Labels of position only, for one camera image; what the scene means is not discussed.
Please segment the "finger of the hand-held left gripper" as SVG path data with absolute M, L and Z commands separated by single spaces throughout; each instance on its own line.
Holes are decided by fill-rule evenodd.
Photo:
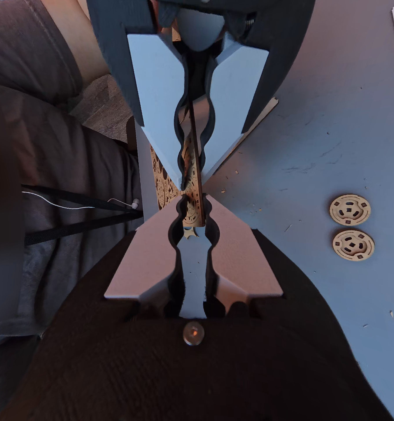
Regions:
M 184 58 L 173 42 L 160 34 L 127 36 L 141 106 L 141 127 L 179 190 L 184 190 L 185 135 L 179 110 L 187 95 Z
M 208 71 L 209 121 L 201 134 L 201 179 L 209 179 L 240 142 L 268 50 L 245 46 L 225 33 Z

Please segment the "laser-cut wooden parts sheet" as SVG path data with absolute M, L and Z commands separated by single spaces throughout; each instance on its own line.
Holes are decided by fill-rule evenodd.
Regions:
M 193 236 L 198 237 L 195 228 L 203 227 L 205 225 L 205 213 L 204 207 L 201 205 L 201 175 L 198 173 L 198 170 L 200 169 L 198 157 L 199 148 L 196 136 L 194 111 L 189 111 L 188 104 L 183 111 L 180 111 L 179 119 L 181 124 L 185 122 L 191 124 L 189 134 L 184 140 L 182 152 L 182 158 L 185 165 L 184 191 L 180 191 L 174 185 L 151 145 L 150 152 L 159 210 L 162 210 L 162 208 L 168 205 L 174 198 L 182 195 L 187 196 L 187 214 L 183 219 L 183 227 L 184 237 L 189 239 Z

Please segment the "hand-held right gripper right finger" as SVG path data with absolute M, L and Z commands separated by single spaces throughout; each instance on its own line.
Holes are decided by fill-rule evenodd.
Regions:
M 277 298 L 283 290 L 248 224 L 212 196 L 204 197 L 207 253 L 204 311 L 223 317 L 236 302 Z

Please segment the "round wooden wheel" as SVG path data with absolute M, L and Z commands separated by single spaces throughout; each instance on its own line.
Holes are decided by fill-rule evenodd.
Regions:
M 331 202 L 329 214 L 338 224 L 356 226 L 362 224 L 370 217 L 371 205 L 362 196 L 344 194 Z
M 375 251 L 373 239 L 368 234 L 354 229 L 336 234 L 331 245 L 339 257 L 352 262 L 363 262 Z

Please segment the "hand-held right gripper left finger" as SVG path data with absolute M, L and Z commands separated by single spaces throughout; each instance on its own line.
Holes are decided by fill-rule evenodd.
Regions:
M 185 283 L 178 243 L 187 206 L 187 196 L 178 196 L 135 231 L 106 299 L 136 301 L 167 317 L 179 315 Z

